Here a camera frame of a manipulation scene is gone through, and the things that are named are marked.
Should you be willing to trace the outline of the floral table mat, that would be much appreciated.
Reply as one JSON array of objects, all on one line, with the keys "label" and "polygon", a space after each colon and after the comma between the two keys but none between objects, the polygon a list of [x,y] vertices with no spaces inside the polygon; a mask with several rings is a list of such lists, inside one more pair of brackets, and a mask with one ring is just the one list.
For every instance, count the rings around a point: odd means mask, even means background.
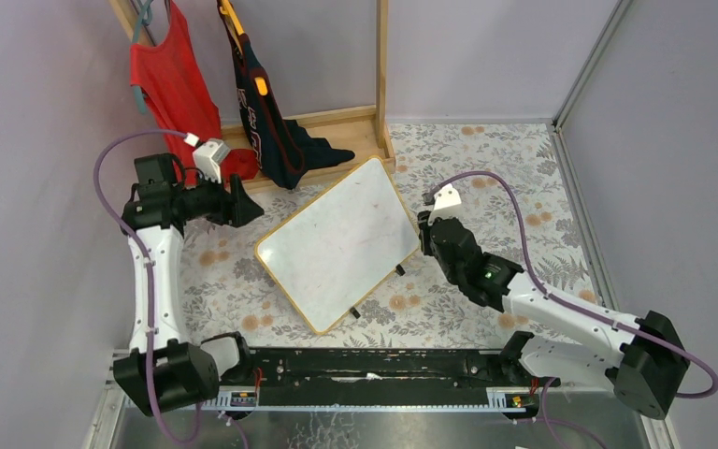
[{"label": "floral table mat", "polygon": [[[464,226],[480,246],[515,262],[530,258],[546,283],[602,304],[543,124],[395,124],[395,184],[409,211],[454,175]],[[252,346],[498,348],[517,330],[548,338],[531,319],[469,302],[436,261],[415,253],[404,274],[381,283],[329,332],[314,334],[254,254],[256,241],[317,196],[317,185],[259,193],[265,214],[234,229],[191,221],[182,254],[182,317],[194,341],[237,331]]]}]

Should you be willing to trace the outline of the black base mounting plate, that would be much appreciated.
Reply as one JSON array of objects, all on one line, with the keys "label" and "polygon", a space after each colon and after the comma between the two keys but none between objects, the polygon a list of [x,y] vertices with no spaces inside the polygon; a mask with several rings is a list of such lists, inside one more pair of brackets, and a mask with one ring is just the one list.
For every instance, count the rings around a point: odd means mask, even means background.
[{"label": "black base mounting plate", "polygon": [[537,407],[544,377],[496,350],[252,348],[221,379],[229,410],[496,411]]}]

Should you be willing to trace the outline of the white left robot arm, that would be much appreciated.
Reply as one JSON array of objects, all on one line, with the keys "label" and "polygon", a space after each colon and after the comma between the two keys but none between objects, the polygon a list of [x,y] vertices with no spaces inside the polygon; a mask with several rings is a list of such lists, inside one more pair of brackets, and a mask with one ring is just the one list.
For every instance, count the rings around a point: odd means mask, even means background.
[{"label": "white left robot arm", "polygon": [[136,317],[128,354],[114,362],[113,374],[147,416],[214,399],[222,384],[247,380],[253,369],[248,343],[237,331],[191,341],[180,267],[188,222],[204,218],[241,227],[264,211],[238,174],[220,183],[195,173],[188,188],[178,177],[182,169],[171,153],[137,158],[137,182],[121,216],[134,263]]}]

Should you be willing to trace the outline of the aluminium frame rail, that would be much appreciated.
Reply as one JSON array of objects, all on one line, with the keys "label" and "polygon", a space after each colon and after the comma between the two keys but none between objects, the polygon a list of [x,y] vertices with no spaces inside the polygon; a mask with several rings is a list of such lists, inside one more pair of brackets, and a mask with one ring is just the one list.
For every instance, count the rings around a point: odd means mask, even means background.
[{"label": "aluminium frame rail", "polygon": [[614,8],[606,20],[594,46],[583,63],[577,78],[569,89],[565,101],[553,117],[553,128],[556,133],[560,133],[566,126],[572,110],[575,108],[582,95],[582,91],[592,78],[597,65],[600,63],[607,47],[625,19],[628,10],[634,4],[634,0],[618,0],[615,3]]}]

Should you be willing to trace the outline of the navy blue shirt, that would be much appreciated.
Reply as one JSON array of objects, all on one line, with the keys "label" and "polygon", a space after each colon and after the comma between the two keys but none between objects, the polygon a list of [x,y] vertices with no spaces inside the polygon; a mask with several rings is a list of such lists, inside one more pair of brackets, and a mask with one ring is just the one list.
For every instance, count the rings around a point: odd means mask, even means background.
[{"label": "navy blue shirt", "polygon": [[326,138],[312,137],[296,120],[282,116],[250,38],[244,31],[234,39],[224,22],[223,26],[232,48],[240,119],[260,171],[277,186],[292,190],[311,170],[353,160],[353,151],[335,148]]}]

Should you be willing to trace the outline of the teal clothes hanger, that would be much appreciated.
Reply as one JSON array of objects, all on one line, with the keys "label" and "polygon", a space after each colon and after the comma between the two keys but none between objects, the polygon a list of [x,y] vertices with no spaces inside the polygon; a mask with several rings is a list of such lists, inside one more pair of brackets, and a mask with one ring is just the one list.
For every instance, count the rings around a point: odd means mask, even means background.
[{"label": "teal clothes hanger", "polygon": [[136,103],[136,107],[140,114],[147,114],[149,112],[145,92],[141,86],[141,57],[143,51],[146,49],[145,46],[139,43],[142,32],[146,26],[152,22],[153,13],[151,11],[152,0],[139,1],[138,12],[136,14],[136,22],[133,25],[132,36],[131,36],[131,49],[130,49],[130,68],[131,68],[131,81],[130,86],[132,89],[133,98]]}]

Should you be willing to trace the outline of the wooden clothes rack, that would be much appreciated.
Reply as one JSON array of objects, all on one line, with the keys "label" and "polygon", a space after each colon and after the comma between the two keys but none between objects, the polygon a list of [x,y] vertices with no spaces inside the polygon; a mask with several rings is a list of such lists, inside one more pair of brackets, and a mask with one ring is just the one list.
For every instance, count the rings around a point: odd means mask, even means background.
[{"label": "wooden clothes rack", "polygon": [[[138,20],[138,7],[134,1],[108,1],[114,15],[129,38]],[[386,122],[386,66],[389,1],[376,1],[376,103],[374,106],[332,109],[288,117],[306,128],[312,137],[326,138],[339,149],[351,150],[355,158],[336,167],[308,172],[298,185],[308,186],[336,181],[367,158],[377,157],[388,173],[395,171],[395,150]],[[223,124],[223,140],[230,147],[248,148],[241,124]],[[262,174],[244,181],[251,193],[281,190]]]}]

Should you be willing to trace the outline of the yellow clothes hanger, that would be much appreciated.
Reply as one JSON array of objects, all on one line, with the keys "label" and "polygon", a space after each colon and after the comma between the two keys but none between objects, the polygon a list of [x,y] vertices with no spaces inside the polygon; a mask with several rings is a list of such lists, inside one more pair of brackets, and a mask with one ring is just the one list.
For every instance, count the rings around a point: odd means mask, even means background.
[{"label": "yellow clothes hanger", "polygon": [[219,12],[228,32],[234,37],[234,39],[238,39],[244,34],[244,30],[231,1],[219,0],[218,3]]}]

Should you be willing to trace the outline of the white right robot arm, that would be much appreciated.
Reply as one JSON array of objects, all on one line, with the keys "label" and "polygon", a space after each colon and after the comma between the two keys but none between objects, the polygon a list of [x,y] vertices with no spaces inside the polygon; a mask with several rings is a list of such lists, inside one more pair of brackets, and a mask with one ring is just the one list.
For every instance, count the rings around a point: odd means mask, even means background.
[{"label": "white right robot arm", "polygon": [[473,304],[523,315],[576,341],[575,346],[516,333],[503,353],[533,377],[574,380],[610,390],[626,407],[663,420],[689,369],[669,318],[643,317],[570,297],[559,304],[521,265],[484,251],[456,218],[417,214],[424,255]]}]

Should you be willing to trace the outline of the red tank top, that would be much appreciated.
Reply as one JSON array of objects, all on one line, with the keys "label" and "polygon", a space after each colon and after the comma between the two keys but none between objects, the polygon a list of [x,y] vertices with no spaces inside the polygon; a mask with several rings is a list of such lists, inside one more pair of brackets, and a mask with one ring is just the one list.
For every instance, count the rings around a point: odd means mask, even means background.
[{"label": "red tank top", "polygon": [[[218,108],[210,98],[207,85],[195,60],[188,23],[174,3],[165,1],[169,28],[157,46],[145,46],[141,57],[141,86],[149,111],[162,129],[193,133],[202,140],[222,139]],[[169,151],[183,166],[194,168],[193,151],[183,139],[165,136]],[[222,162],[223,178],[238,174],[246,181],[259,172],[254,151],[229,148]]]}]

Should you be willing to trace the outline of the yellow framed whiteboard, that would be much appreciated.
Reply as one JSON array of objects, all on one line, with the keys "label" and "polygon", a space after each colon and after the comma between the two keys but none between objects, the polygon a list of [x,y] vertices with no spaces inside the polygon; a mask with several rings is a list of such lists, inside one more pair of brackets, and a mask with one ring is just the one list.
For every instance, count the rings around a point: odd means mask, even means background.
[{"label": "yellow framed whiteboard", "polygon": [[258,239],[254,253],[309,329],[322,335],[418,247],[403,198],[373,156]]}]

